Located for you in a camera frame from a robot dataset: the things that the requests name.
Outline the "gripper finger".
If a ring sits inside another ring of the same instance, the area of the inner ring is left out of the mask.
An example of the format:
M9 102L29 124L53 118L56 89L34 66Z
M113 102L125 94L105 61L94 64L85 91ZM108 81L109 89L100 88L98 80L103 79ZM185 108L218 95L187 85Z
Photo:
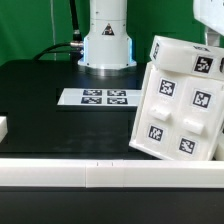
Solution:
M214 31L213 29L206 27L204 36L205 36L205 43L208 46L213 47L220 46L220 34Z

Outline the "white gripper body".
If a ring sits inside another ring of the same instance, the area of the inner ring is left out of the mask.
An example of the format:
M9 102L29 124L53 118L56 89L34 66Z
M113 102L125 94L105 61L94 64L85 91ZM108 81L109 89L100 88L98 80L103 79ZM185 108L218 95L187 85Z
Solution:
M224 36L224 0L193 0L194 18Z

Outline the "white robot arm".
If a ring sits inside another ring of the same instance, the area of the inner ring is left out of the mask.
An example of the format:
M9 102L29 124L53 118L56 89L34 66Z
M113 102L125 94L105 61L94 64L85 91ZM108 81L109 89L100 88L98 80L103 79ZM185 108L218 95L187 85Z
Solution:
M90 30L80 66L106 70L134 67L132 39L126 31L128 0L89 0ZM193 0L194 18L207 26L206 42L224 35L224 0Z

